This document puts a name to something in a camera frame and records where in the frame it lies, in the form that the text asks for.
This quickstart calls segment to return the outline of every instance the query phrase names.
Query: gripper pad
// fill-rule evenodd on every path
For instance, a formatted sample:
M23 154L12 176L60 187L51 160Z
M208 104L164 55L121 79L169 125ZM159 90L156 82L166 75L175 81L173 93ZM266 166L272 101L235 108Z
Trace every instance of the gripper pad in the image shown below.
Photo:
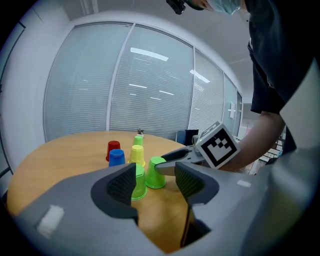
M136 187L136 164L99 179L91 188L91 198L105 214L120 219L134 219L138 212L131 207L131 195Z
M177 161L179 159L184 158L187 154L189 153L189 149L187 148L182 148L182 149L177 149L175 151L172 151L170 153L164 154L161 157L166 160L167 162L170 161Z
M189 207L208 203L219 191L218 182L183 162L176 162L175 182Z

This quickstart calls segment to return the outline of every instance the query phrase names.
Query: blue cup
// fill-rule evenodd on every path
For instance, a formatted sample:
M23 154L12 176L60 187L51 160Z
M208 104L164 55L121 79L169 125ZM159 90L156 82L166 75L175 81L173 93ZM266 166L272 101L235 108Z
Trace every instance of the blue cup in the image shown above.
M109 154L109 167L119 166L126 163L125 152L121 149L113 149Z

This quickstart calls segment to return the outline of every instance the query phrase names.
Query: ceiling light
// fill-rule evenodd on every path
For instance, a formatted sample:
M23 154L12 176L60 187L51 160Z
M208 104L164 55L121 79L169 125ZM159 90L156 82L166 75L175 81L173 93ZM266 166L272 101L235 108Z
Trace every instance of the ceiling light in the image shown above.
M154 53L152 51L148 51L148 50L142 50L142 49L138 49L138 48L133 48L131 47L130 52L135 53L135 54L142 54L142 55L147 55L162 61L167 61L169 58L157 53Z
M174 94L173 94L173 93L171 93L171 92L166 92L166 91L163 91L163 90L160 90L159 92L160 92L160 93L164 93L164 94L174 95Z
M136 84L132 84L132 83L129 83L130 86L135 86L135 87L140 87L140 88L147 88L145 86L142 86L142 85L136 85Z
M194 72L194 70L190 70L191 74L194 74L197 78L204 81L205 83L210 83L210 80L206 79L203 75L200 75L197 71Z

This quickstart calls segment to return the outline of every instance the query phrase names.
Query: wall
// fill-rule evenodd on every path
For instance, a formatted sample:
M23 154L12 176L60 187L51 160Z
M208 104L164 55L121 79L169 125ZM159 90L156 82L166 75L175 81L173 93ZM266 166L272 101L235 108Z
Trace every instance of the wall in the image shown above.
M242 101L244 103L249 103L251 104L252 103L252 97L254 96L254 90L253 88L251 89L248 89L246 88L245 90L243 90L243 98L242 98Z
M251 129L254 126L259 116L260 114L251 111L251 104L244 103L242 105L242 120L238 133L240 140L245 137L247 129Z
M188 43L194 45L196 48L205 53L209 58L211 58L231 79L234 85L237 87L239 93L243 95L243 88L236 77L235 73L227 62L208 44L203 42L199 37L195 36L193 33L184 29L183 27L161 18L156 15L150 15L147 13L141 13L138 11L129 10L109 10L99 12L97 14L83 16L81 18L71 21L71 24L81 25L92 22L102 22L102 21L125 21L125 22L135 22L143 25L148 25L151 27L159 28L160 30L166 31L170 34L180 37L181 39L187 41Z
M55 56L70 32L69 18L57 0L38 1L21 18L26 27L13 48L2 79L1 133L14 171L45 143L43 100Z
M0 173L4 171L8 167L5 155L2 152L2 148L0 146ZM8 171L5 175L0 178L0 197L4 195L4 193L8 189L9 182L11 180L12 174Z

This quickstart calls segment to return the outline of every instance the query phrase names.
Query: person's arm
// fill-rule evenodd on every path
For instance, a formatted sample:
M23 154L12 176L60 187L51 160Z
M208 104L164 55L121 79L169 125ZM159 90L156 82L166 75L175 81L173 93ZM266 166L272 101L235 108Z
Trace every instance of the person's arm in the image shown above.
M262 111L249 134L239 142L240 152L220 170L236 172L263 156L276 143L284 127L279 114Z

